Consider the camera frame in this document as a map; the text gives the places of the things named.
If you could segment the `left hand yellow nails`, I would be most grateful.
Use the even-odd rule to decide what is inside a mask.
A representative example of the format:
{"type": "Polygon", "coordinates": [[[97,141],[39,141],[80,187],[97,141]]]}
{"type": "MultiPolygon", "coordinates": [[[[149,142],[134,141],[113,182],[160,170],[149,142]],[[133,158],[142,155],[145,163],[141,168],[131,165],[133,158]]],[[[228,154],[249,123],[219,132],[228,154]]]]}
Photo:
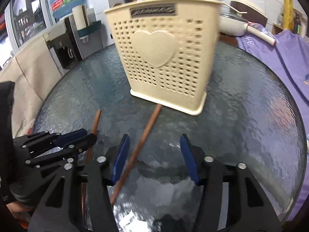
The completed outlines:
{"type": "Polygon", "coordinates": [[[30,208],[23,206],[23,204],[21,204],[19,201],[8,203],[6,206],[16,219],[30,222],[30,208]]]}

